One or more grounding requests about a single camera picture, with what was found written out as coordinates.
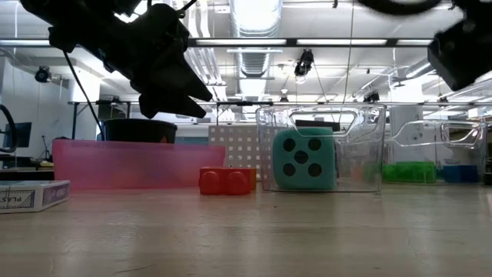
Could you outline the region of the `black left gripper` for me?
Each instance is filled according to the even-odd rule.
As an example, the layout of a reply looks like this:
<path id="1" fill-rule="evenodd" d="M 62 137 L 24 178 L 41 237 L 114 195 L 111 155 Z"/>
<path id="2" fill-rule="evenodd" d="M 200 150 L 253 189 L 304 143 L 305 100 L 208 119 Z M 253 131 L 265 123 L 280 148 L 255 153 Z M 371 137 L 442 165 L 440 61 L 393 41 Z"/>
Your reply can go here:
<path id="1" fill-rule="evenodd" d="M 141 114 L 159 112 L 203 118 L 206 114 L 193 98 L 211 101 L 212 94 L 184 58 L 187 29 L 182 13 L 166 4 L 150 5 L 131 22 L 118 18 L 130 14 L 136 3 L 49 3 L 48 40 L 70 53 L 79 46 L 102 62 L 109 72 L 120 72 L 133 83 L 152 83 L 170 72 L 171 83 L 181 91 L 144 91 L 139 95 Z"/>

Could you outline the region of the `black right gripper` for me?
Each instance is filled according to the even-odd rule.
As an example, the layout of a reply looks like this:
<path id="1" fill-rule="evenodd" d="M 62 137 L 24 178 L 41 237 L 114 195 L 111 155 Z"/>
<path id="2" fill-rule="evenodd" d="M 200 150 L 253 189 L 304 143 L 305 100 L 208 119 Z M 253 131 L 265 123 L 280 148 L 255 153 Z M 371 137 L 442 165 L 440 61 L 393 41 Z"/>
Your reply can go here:
<path id="1" fill-rule="evenodd" d="M 492 13 L 467 16 L 435 34 L 427 59 L 453 91 L 492 71 Z"/>

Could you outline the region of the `red toy brick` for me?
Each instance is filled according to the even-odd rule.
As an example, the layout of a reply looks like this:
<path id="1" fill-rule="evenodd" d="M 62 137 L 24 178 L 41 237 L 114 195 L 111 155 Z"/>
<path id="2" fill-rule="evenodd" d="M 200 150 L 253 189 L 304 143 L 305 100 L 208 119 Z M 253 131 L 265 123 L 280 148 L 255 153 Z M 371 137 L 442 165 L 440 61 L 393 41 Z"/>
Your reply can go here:
<path id="1" fill-rule="evenodd" d="M 198 186 L 202 195 L 249 195 L 252 192 L 250 168 L 201 168 Z"/>

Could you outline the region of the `blue toy brick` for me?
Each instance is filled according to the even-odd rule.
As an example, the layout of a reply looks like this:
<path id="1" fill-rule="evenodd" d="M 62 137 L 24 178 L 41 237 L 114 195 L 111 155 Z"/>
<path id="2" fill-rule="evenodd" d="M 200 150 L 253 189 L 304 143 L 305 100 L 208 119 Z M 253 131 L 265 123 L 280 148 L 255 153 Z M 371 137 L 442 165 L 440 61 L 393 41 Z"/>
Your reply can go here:
<path id="1" fill-rule="evenodd" d="M 479 182 L 478 168 L 475 165 L 445 165 L 443 177 L 449 183 Z"/>

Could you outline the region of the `green toy brick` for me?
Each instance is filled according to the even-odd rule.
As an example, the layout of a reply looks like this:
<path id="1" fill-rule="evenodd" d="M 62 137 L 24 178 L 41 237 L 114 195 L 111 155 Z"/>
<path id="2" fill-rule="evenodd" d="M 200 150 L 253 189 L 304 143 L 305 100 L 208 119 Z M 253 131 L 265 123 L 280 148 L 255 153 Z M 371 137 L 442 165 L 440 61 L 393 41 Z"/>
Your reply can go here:
<path id="1" fill-rule="evenodd" d="M 433 162 L 398 162 L 395 169 L 397 180 L 401 182 L 431 184 L 437 181 Z"/>
<path id="2" fill-rule="evenodd" d="M 396 182 L 398 177 L 397 165 L 383 165 L 382 180 L 383 182 Z"/>

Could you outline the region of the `clear plastic bin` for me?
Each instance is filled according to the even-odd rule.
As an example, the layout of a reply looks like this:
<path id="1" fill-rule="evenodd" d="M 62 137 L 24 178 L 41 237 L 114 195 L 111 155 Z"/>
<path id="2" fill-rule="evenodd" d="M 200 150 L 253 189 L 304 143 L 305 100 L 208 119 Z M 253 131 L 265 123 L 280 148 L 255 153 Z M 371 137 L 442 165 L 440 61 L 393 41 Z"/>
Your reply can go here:
<path id="1" fill-rule="evenodd" d="M 431 184 L 385 182 L 411 185 L 478 185 L 484 181 L 487 125 L 481 122 L 416 120 L 406 122 L 385 139 L 383 165 L 398 162 L 433 162 L 437 181 Z M 444 181 L 445 165 L 475 165 L 479 182 Z"/>
<path id="2" fill-rule="evenodd" d="M 375 104 L 328 103 L 272 105 L 256 111 L 258 132 L 286 128 L 330 128 L 335 147 L 336 185 L 330 191 L 280 190 L 273 179 L 262 187 L 272 192 L 377 192 L 382 183 L 386 108 Z"/>

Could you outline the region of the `teal foam die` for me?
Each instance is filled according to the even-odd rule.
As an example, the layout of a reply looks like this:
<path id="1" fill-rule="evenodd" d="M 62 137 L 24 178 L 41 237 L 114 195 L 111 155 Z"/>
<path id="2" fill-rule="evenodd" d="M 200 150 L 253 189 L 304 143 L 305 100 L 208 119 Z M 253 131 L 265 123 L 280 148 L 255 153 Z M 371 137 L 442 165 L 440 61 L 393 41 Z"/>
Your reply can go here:
<path id="1" fill-rule="evenodd" d="M 274 181 L 280 190 L 330 191 L 335 188 L 335 147 L 330 128 L 280 130 L 271 151 Z"/>

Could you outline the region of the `playing card box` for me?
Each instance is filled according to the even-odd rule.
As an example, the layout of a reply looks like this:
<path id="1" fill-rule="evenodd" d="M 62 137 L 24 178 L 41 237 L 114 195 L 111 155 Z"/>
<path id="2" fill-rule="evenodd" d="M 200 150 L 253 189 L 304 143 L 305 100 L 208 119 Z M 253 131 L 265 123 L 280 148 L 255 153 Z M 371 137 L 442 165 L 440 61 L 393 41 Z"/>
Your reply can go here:
<path id="1" fill-rule="evenodd" d="M 0 181 L 0 214 L 41 212 L 68 201 L 71 183 L 64 181 Z"/>

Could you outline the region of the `black framed background table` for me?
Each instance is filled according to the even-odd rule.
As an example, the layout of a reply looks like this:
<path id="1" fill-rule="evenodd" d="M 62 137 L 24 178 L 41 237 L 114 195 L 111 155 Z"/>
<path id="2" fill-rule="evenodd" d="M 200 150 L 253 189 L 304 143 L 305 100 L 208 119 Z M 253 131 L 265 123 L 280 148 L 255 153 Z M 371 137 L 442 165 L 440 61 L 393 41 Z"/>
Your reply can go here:
<path id="1" fill-rule="evenodd" d="M 69 105 L 73 106 L 73 116 L 72 116 L 72 124 L 71 124 L 71 139 L 75 139 L 76 130 L 77 130 L 77 122 L 78 115 L 82 113 L 86 108 L 99 105 L 123 105 L 125 109 L 125 117 L 131 117 L 132 107 L 136 106 L 139 108 L 139 104 L 136 101 L 109 101 L 109 100 L 98 100 L 95 102 L 68 102 Z M 217 113 L 215 116 L 215 123 L 218 124 L 220 122 L 220 110 L 221 106 L 224 106 L 224 110 L 230 109 L 232 106 L 237 107 L 252 107 L 255 105 L 270 105 L 271 102 L 252 102 L 252 101 L 221 101 L 221 102 L 198 102 L 198 105 L 203 109 L 210 109 Z"/>

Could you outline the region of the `black bucket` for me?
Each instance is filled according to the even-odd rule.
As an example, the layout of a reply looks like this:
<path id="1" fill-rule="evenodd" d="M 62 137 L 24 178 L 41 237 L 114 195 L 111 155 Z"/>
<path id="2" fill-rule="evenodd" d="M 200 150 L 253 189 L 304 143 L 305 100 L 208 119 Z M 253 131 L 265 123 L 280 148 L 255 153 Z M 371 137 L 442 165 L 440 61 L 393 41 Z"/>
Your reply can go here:
<path id="1" fill-rule="evenodd" d="M 175 143 L 178 127 L 169 122 L 139 118 L 115 118 L 102 123 L 106 141 Z"/>

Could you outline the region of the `white perforated panel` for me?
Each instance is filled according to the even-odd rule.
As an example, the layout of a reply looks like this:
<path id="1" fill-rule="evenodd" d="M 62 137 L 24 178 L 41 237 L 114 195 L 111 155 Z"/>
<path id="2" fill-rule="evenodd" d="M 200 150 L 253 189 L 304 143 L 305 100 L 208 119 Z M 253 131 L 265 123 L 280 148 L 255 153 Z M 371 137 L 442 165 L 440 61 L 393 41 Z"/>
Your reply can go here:
<path id="1" fill-rule="evenodd" d="M 256 125 L 212 125 L 208 128 L 210 145 L 225 147 L 224 165 L 227 167 L 255 168 L 257 179 L 273 179 L 271 147 L 276 131 L 258 132 Z"/>

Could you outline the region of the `pink translucent plastic tray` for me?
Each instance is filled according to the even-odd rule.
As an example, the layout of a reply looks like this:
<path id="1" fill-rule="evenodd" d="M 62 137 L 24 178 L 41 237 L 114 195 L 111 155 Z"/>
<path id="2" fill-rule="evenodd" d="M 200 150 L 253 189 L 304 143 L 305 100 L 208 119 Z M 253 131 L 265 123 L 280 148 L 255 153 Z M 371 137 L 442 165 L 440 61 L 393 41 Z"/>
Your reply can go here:
<path id="1" fill-rule="evenodd" d="M 66 139 L 53 142 L 52 155 L 55 180 L 73 191 L 196 187 L 200 169 L 226 156 L 223 146 Z"/>

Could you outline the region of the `black ceiling spotlight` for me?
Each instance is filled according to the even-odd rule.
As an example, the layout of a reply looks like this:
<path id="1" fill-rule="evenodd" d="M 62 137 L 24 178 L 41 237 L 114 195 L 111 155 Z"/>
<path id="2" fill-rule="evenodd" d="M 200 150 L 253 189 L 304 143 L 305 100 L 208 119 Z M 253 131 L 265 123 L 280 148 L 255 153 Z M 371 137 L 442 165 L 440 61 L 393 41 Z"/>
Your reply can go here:
<path id="1" fill-rule="evenodd" d="M 52 75 L 48 66 L 42 65 L 38 67 L 35 73 L 35 80 L 39 83 L 48 83 L 51 81 Z"/>

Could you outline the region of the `black background monitor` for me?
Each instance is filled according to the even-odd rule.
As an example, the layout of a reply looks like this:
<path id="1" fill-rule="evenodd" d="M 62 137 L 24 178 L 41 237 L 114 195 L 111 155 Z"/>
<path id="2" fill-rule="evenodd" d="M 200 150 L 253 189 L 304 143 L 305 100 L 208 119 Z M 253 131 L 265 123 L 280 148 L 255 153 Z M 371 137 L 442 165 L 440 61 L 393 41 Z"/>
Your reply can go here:
<path id="1" fill-rule="evenodd" d="M 30 142 L 30 135 L 32 130 L 32 124 L 30 122 L 16 123 L 15 128 L 17 130 L 17 147 L 28 148 Z M 12 148 L 12 132 L 9 124 L 5 125 L 3 134 L 5 135 L 3 141 L 4 148 Z"/>

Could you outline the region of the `silver ventilation duct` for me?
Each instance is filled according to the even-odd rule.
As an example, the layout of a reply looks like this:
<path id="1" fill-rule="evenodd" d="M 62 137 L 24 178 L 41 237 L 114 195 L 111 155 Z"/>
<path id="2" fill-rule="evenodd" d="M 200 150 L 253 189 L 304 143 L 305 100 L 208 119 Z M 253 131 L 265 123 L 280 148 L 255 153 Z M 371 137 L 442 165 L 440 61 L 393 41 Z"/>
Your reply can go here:
<path id="1" fill-rule="evenodd" d="M 235 38 L 278 37 L 282 0 L 228 0 L 231 31 Z M 242 52 L 237 62 L 244 77 L 261 78 L 270 65 L 270 53 Z"/>

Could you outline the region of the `black overhead frame bar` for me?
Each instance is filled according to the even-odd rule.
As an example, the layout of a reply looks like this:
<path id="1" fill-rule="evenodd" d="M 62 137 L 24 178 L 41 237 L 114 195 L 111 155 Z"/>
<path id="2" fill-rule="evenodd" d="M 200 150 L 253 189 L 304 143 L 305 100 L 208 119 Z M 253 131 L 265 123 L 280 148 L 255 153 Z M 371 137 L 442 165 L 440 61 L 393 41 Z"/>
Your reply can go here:
<path id="1" fill-rule="evenodd" d="M 429 38 L 190 38 L 190 47 L 420 48 Z"/>

